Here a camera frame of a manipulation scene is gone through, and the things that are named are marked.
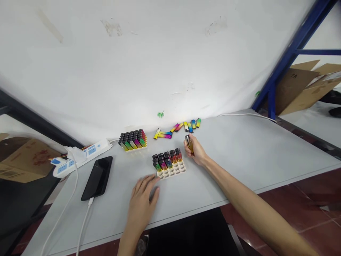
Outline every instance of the white table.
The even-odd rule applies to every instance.
[[[252,110],[240,113],[254,113]],[[153,140],[148,148],[126,153],[119,145],[99,158],[113,156],[114,163],[104,195],[95,198],[84,228],[81,250],[121,237],[131,190],[138,178],[156,173],[152,155],[183,149],[184,129],[172,139]],[[341,161],[310,145],[273,122],[254,116],[221,116],[203,119],[194,135],[223,168],[256,193],[277,188],[341,167]],[[160,197],[147,229],[228,203],[215,181],[183,153],[187,172],[159,181]],[[80,200],[95,160],[79,169],[79,183],[65,215],[45,253],[68,255],[76,251],[87,202]],[[46,237],[67,202],[75,183],[73,172],[51,206],[23,256],[40,255]]]
[[[311,108],[279,118],[341,150],[341,118],[332,117],[328,113],[337,107],[341,105],[318,101]]]

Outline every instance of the hand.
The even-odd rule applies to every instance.
[[[184,140],[186,155],[189,158],[193,158],[198,165],[204,166],[205,162],[209,159],[208,155],[196,137],[194,137],[191,133],[189,134],[189,137],[192,140],[194,154],[191,153],[191,150],[187,145],[187,141]]]
[[[149,195],[159,180],[159,177],[156,178],[152,174],[139,179],[132,189],[126,228],[138,232],[139,235],[144,231],[153,216],[160,188],[156,188],[151,202],[149,202]]]

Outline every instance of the charging cable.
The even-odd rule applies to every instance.
[[[258,115],[258,114],[251,114],[251,113],[246,113],[246,114],[220,114],[219,116],[257,116],[257,117],[269,119],[270,121],[273,121],[274,123],[277,123],[276,120],[273,120],[271,118],[268,118],[268,117],[265,117],[265,116],[261,116],[261,115]]]
[[[78,254],[79,254],[79,246],[80,246],[80,243],[81,243],[81,237],[82,237],[83,228],[84,228],[84,225],[85,225],[86,217],[88,216],[88,213],[89,213],[90,207],[91,207],[91,205],[92,205],[93,199],[94,199],[93,197],[92,197],[92,198],[90,198],[90,200],[89,200],[89,203],[88,203],[88,209],[86,210],[86,214],[85,214],[85,217],[84,217],[84,220],[83,220],[83,224],[82,224],[81,232],[80,232],[80,234],[79,234],[79,238],[78,238],[78,244],[77,244],[77,252],[76,252],[76,256],[78,256]]]
[[[46,246],[46,244],[47,244],[47,241],[50,239],[50,237],[51,237],[53,231],[55,230],[56,226],[58,225],[58,223],[59,223],[61,217],[63,216],[63,214],[64,214],[64,212],[65,212],[65,209],[67,208],[68,204],[70,203],[71,198],[73,197],[73,195],[74,195],[74,193],[75,193],[75,191],[76,191],[76,188],[77,188],[77,182],[78,182],[78,168],[77,168],[77,162],[76,162],[76,160],[75,160],[74,155],[72,154],[72,152],[69,151],[67,148],[66,148],[66,150],[70,153],[71,159],[75,162],[75,167],[76,167],[76,182],[75,182],[75,187],[74,187],[74,190],[72,191],[72,194],[71,194],[71,196],[70,196],[68,202],[66,203],[66,205],[65,205],[65,207],[64,207],[64,209],[63,209],[63,211],[61,212],[61,214],[60,214],[60,216],[59,216],[59,218],[58,218],[56,224],[54,225],[54,227],[53,227],[53,229],[51,230],[50,234],[49,234],[48,237],[46,238],[46,241],[45,241],[45,243],[44,243],[44,245],[43,245],[42,252],[41,252],[40,256],[43,256],[44,249],[45,249],[45,246]]]

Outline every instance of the wall stain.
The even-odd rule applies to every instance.
[[[115,32],[117,33],[117,36],[122,36],[122,30],[121,30],[121,26],[119,23],[116,23],[116,22],[110,23],[106,20],[101,20],[101,22],[103,23],[110,37],[112,37],[115,34]]]
[[[60,34],[58,29],[53,25],[45,13],[39,8],[36,14],[44,26],[51,32],[51,34],[60,42],[63,43],[63,36]]]
[[[226,29],[227,29],[227,17],[220,16],[219,19],[217,19],[216,21],[214,21],[208,27],[205,28],[205,35],[208,37]]]
[[[210,104],[209,104],[209,105],[206,105],[206,106],[204,106],[204,107],[202,107],[201,109],[208,108],[209,106],[210,106]]]

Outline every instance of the left hand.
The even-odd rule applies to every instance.
[[[160,180],[154,174],[138,180],[132,189],[129,203],[127,228],[142,233],[153,216],[160,188],[156,188],[153,199],[149,202],[149,195],[155,184]]]

